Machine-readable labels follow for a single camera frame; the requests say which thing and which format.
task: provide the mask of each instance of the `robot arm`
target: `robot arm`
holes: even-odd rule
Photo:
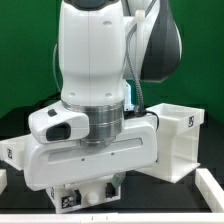
[[[61,101],[33,113],[31,134],[20,139],[24,164],[19,167],[32,190],[48,189],[52,196],[49,189],[62,186],[57,188],[61,192],[75,183],[83,184],[86,193],[87,184],[112,179],[104,176],[156,162],[157,118],[124,119],[123,79],[133,75],[127,56],[137,81],[162,81],[176,69],[181,41],[168,0],[62,1]],[[7,150],[10,142],[4,144]],[[79,192],[74,195],[80,201]]]

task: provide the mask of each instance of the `green wall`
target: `green wall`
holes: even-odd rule
[[[170,0],[183,40],[181,66],[153,84],[155,103],[206,108],[224,123],[224,1]],[[60,0],[0,0],[0,117],[56,92],[52,51]],[[150,85],[142,85],[147,105]]]

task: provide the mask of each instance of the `white base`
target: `white base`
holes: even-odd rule
[[[0,195],[7,186],[6,170],[0,170]]]
[[[121,187],[118,189],[118,195],[113,198],[106,198],[106,187],[108,183],[111,183],[113,176],[101,177],[97,179],[92,179],[89,181],[83,181],[79,183],[72,184],[72,190],[79,190],[82,195],[81,205],[66,208],[63,200],[69,197],[67,189],[65,186],[48,188],[47,194],[50,197],[52,203],[55,206],[57,214],[63,214],[67,212],[76,211],[82,208],[87,208],[111,201],[120,200],[121,198]]]
[[[158,160],[151,167],[137,171],[177,183],[200,166],[198,143],[204,110],[169,104],[148,108],[158,114]]]
[[[83,214],[83,215],[2,215],[0,224],[221,224],[224,214]]]
[[[24,168],[24,148],[27,136],[0,142],[0,158],[10,166],[21,171]]]
[[[224,191],[207,169],[197,169],[195,184],[212,212],[224,213]]]
[[[137,171],[176,184],[179,180],[187,176],[189,173],[191,173],[201,165],[200,163],[191,163],[189,161],[184,161],[177,158],[175,159],[174,163],[175,163],[175,169],[176,171],[179,172],[179,175],[178,174],[173,176],[164,175],[160,171],[158,164],[154,164],[152,168],[151,167],[142,168]]]
[[[37,191],[149,167],[157,159],[155,121],[154,116],[126,120],[123,132],[105,148],[82,148],[80,141],[41,144],[30,135],[26,184]]]

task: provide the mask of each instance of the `black joint cover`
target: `black joint cover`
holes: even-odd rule
[[[82,11],[96,11],[108,5],[117,3],[119,0],[64,0]]]

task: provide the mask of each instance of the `white container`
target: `white container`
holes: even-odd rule
[[[147,110],[158,114],[158,161],[138,170],[150,176],[176,183],[200,166],[198,143],[204,110],[160,104]]]

